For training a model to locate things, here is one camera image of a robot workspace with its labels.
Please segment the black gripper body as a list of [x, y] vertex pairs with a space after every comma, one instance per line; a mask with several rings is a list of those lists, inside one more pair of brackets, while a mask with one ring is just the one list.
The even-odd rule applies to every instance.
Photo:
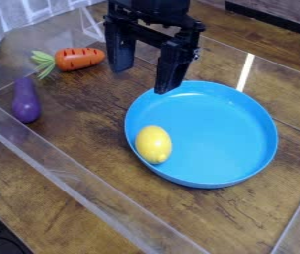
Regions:
[[105, 35], [113, 41], [124, 24], [161, 24], [176, 26], [188, 31], [201, 32], [205, 25], [189, 16], [191, 0], [108, 0], [105, 16]]

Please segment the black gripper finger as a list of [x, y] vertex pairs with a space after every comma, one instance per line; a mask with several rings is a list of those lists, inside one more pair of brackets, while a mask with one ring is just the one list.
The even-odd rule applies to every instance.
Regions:
[[116, 73], [134, 66], [136, 39], [114, 23], [105, 24], [106, 49], [110, 68]]
[[199, 57], [199, 49], [168, 41], [161, 47], [157, 64], [154, 92], [165, 94], [181, 86], [192, 61]]

